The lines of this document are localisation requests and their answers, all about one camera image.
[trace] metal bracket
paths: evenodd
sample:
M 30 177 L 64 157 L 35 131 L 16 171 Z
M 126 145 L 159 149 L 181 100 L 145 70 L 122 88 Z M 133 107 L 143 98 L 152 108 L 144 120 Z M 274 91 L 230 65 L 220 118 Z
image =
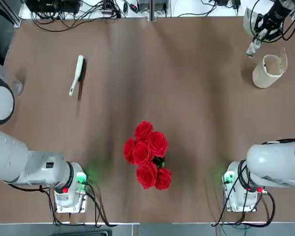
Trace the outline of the metal bracket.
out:
M 6 11 L 7 15 L 11 18 L 14 23 L 14 28 L 19 28 L 21 26 L 21 19 L 19 16 L 12 11 L 9 5 L 4 1 L 0 0 L 0 6 Z
M 155 0 L 149 0 L 149 21 L 156 21 L 156 18 L 155 18 Z

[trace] green indicator light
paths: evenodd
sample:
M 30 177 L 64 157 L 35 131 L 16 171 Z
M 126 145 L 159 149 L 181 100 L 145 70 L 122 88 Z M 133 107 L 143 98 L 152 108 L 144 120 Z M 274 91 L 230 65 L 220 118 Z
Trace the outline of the green indicator light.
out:
M 78 172 L 77 173 L 77 181 L 78 183 L 83 183 L 83 182 L 86 182 L 87 180 L 87 175 L 83 172 Z

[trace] beige cup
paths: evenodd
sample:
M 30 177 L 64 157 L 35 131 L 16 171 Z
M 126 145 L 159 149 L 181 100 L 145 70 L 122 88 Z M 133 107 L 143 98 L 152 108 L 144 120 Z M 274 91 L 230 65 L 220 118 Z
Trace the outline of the beige cup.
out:
M 252 72 L 252 80 L 255 86 L 267 88 L 277 81 L 287 69 L 287 57 L 285 49 L 282 48 L 281 56 L 266 55 L 258 63 Z

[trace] rose bouquet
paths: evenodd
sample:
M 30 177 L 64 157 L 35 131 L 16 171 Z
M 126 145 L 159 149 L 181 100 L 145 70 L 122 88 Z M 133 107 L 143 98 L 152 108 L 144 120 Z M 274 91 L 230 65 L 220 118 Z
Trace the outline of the rose bouquet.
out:
M 135 140 L 129 138 L 124 144 L 123 155 L 129 164 L 137 165 L 137 180 L 144 189 L 155 186 L 167 189 L 171 172 L 164 168 L 167 140 L 163 133 L 153 131 L 150 122 L 142 121 L 134 131 Z

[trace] gray floor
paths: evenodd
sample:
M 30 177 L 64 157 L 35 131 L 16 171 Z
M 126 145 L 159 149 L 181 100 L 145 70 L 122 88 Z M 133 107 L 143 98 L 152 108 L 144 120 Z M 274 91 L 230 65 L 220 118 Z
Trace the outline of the gray floor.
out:
M 210 224 L 141 224 L 137 231 L 132 234 L 131 225 L 121 225 L 114 228 L 101 227 L 99 230 L 108 231 L 113 236 L 225 236 L 220 228 Z M 245 231 L 233 229 L 231 226 L 224 226 L 227 236 L 244 236 Z M 23 224 L 23 225 L 0 225 L 0 236 L 51 236 L 68 233 L 92 232 L 83 226 L 80 227 L 55 227 L 46 224 Z M 295 223 L 272 223 L 263 229 L 250 229 L 246 236 L 295 236 Z

